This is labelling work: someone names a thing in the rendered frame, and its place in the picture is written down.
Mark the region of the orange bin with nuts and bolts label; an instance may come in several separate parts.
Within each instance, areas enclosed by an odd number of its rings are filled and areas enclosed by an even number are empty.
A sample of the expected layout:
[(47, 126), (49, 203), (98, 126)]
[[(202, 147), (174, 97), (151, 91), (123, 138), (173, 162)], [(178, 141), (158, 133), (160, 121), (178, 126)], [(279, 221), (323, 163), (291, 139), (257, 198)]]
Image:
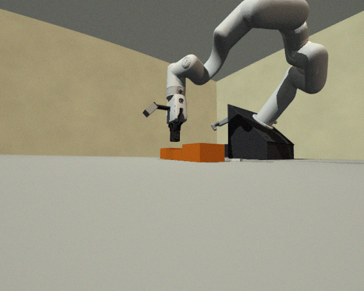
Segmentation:
[(183, 144), (181, 148), (163, 148), (160, 159), (171, 159), (190, 162), (224, 162), (225, 145), (194, 143)]

